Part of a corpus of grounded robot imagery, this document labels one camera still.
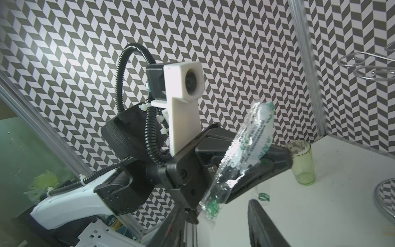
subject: white table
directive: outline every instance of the white table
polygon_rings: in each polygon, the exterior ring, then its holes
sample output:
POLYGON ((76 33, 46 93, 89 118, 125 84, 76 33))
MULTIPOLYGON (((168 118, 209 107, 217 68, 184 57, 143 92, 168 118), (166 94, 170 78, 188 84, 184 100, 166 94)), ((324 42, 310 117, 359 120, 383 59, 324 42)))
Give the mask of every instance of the white table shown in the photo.
MULTIPOLYGON (((270 183, 263 208, 292 247, 395 246, 395 226, 376 209, 375 186, 395 177, 395 160, 326 136, 312 145, 316 182, 299 185, 291 170, 270 183)), ((199 246, 249 247, 251 189, 224 205, 215 225, 198 225, 199 246)))

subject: glass panel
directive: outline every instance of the glass panel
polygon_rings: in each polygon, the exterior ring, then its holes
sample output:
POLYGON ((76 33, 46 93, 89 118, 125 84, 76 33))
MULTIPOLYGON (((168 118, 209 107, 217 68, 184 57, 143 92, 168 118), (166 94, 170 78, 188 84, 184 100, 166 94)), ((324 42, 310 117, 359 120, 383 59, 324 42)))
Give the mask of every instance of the glass panel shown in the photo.
POLYGON ((0 154, 0 246, 18 246, 24 239, 10 232, 13 218, 37 204, 47 187, 75 176, 1 99, 0 154))

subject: cable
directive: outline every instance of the cable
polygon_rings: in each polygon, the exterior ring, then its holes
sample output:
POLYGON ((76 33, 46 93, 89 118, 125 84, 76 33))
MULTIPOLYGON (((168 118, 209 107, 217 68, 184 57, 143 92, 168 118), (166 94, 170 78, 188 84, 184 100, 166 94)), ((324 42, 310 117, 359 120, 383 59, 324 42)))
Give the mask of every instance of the cable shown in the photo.
POLYGON ((147 119, 145 121, 145 145, 147 147, 148 155, 155 164, 164 165, 167 161, 171 160, 169 150, 162 153, 157 144, 156 139, 156 107, 151 106, 151 101, 154 98, 151 93, 148 93, 147 98, 147 119))
MULTIPOLYGON (((125 111, 122 99, 122 83, 124 79, 126 64, 129 61, 129 57, 133 52, 140 53, 148 64, 155 64, 155 59, 151 55, 151 53, 144 46, 131 43, 128 44, 119 57, 118 66, 117 66, 117 76, 115 78, 115 100, 117 102, 118 114, 125 111)), ((148 93, 147 98, 147 120, 145 122, 145 146, 147 148, 147 152, 151 158, 151 160, 155 164, 165 164, 167 161, 171 159, 171 155, 167 152, 162 154, 160 148, 157 144, 156 138, 156 107, 151 106, 149 103, 153 100, 151 93, 148 93)))
POLYGON ((128 44, 121 52, 117 65, 117 75, 115 78, 115 100, 117 102, 118 114, 125 111, 122 99, 122 83, 124 79, 126 64, 133 52, 140 53, 148 64, 155 64, 155 59, 144 46, 137 43, 128 44))
POLYGON ((88 177, 84 178, 82 181, 78 181, 78 182, 72 183, 70 185, 66 185, 64 187, 51 190, 48 192, 48 195, 54 196, 54 195, 59 195, 59 194, 63 194, 63 193, 75 190, 77 188, 80 188, 80 187, 86 185, 87 183, 92 182, 93 180, 97 179, 98 177, 100 177, 100 176, 106 174, 107 172, 109 172, 115 168, 118 168, 118 167, 119 167, 119 163, 112 164, 110 166, 107 166, 107 167, 93 173, 92 175, 89 175, 88 177))

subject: checkered wall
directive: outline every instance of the checkered wall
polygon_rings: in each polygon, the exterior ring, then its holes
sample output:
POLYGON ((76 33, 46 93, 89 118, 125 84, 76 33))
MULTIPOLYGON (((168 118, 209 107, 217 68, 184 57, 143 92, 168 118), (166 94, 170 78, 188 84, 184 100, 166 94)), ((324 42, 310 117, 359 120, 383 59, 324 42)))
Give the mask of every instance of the checkered wall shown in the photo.
MULTIPOLYGON (((395 153, 395 84, 357 78, 337 60, 353 52, 381 53, 395 41, 395 1, 305 0, 330 132, 395 153)), ((373 57, 365 65, 394 66, 373 57)))
MULTIPOLYGON (((115 116, 116 63, 132 42, 157 62, 202 63, 203 127, 236 131, 261 100, 276 107, 274 143, 317 136, 286 0, 7 0, 1 11, 0 69, 93 170, 117 161, 100 127, 115 116)), ((147 95, 145 66, 130 58, 127 107, 147 95)), ((163 193, 135 214, 146 227, 171 210, 163 193)))

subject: screw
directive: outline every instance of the screw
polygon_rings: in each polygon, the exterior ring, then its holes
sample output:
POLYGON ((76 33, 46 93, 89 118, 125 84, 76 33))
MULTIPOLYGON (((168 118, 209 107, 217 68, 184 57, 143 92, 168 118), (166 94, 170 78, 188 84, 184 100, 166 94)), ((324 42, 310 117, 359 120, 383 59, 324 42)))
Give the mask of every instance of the screw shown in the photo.
POLYGON ((181 178, 182 178, 182 179, 186 178, 186 175, 187 175, 186 170, 185 170, 185 169, 182 169, 182 170, 181 170, 181 178))

